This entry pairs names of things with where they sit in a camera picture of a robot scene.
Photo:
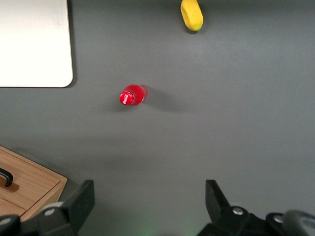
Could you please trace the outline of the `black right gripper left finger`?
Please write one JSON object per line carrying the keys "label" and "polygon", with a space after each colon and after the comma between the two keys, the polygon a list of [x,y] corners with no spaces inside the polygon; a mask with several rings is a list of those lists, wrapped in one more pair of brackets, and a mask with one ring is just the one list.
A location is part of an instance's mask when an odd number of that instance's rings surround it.
{"label": "black right gripper left finger", "polygon": [[46,206],[38,215],[40,236],[77,236],[95,206],[93,180],[85,180],[64,201]]}

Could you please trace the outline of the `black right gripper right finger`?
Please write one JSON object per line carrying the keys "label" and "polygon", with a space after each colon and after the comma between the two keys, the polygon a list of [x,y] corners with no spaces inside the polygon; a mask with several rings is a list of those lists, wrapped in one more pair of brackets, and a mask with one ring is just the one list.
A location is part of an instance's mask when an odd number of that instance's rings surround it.
{"label": "black right gripper right finger", "polygon": [[207,180],[205,204],[211,223],[200,236],[267,236],[265,221],[240,206],[232,206],[215,180]]}

